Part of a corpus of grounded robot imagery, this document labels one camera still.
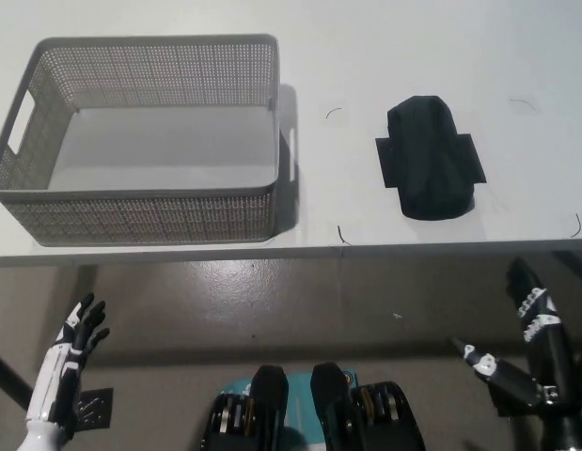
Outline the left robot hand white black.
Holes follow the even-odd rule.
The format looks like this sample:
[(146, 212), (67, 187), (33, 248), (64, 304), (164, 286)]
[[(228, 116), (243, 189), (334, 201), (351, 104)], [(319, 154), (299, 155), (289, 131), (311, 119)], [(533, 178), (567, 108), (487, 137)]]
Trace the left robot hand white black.
[(77, 423), (82, 371), (89, 355), (110, 330), (101, 325), (105, 302), (90, 292), (77, 303), (45, 353), (25, 420), (52, 423), (70, 432)]

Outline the right robot hand black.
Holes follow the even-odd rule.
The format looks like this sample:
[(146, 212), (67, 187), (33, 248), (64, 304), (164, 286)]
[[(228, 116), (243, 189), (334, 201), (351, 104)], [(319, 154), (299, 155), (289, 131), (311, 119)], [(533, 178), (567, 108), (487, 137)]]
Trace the right robot hand black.
[(533, 413), (580, 411), (582, 392), (571, 341), (548, 288), (520, 257), (510, 264), (506, 279), (522, 329), (528, 370), (460, 338), (449, 342), (502, 402)]

